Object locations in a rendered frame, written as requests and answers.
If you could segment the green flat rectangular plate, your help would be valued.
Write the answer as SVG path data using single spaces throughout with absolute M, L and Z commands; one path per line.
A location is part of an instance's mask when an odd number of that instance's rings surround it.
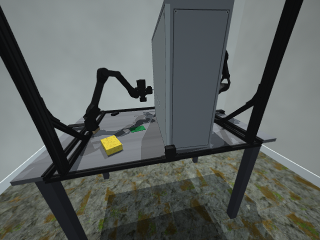
M 132 133 L 134 133 L 134 132 L 143 131 L 143 130 L 146 130 L 146 129 L 142 125 L 142 126 L 132 127 L 132 128 L 130 128 L 130 130 L 131 130 Z

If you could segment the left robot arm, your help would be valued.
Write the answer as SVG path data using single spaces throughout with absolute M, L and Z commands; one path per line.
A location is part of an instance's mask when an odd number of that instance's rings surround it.
M 132 98 L 137 99 L 140 96 L 141 100 L 145 100 L 146 95 L 150 95 L 153 93 L 153 89 L 151 86 L 147 86 L 146 88 L 145 79 L 136 80 L 137 87 L 133 88 L 119 71 L 108 70 L 107 68 L 104 68 L 104 67 L 99 68 L 96 74 L 97 82 L 96 82 L 96 86 L 92 96 L 92 100 L 90 105 L 86 109 L 86 114 L 83 116 L 85 120 L 84 124 L 86 127 L 85 131 L 95 131 L 100 127 L 98 126 L 98 122 L 96 120 L 101 110 L 98 107 L 98 105 L 99 105 L 104 84 L 109 77 L 116 77 L 118 81 L 127 89 L 129 95 Z M 146 91 L 144 89 L 146 89 Z

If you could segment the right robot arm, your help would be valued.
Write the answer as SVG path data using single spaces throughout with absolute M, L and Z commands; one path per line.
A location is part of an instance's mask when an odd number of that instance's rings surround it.
M 222 69 L 222 78 L 221 78 L 221 82 L 220 82 L 220 88 L 219 88 L 219 94 L 221 92 L 225 92 L 229 89 L 230 87 L 230 74 L 229 74 L 229 69 L 228 69 L 228 64 L 227 64 L 227 60 L 229 58 L 229 54 L 228 51 L 225 51 L 225 57 L 224 57 L 224 63 L 223 63 L 223 69 Z M 228 83 L 222 83 L 222 81 L 224 79 L 227 79 Z

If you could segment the yellow sponge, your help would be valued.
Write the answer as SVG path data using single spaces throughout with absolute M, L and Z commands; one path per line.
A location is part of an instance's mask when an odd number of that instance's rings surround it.
M 123 150 L 121 142 L 115 137 L 115 135 L 101 139 L 100 141 L 107 155 Z

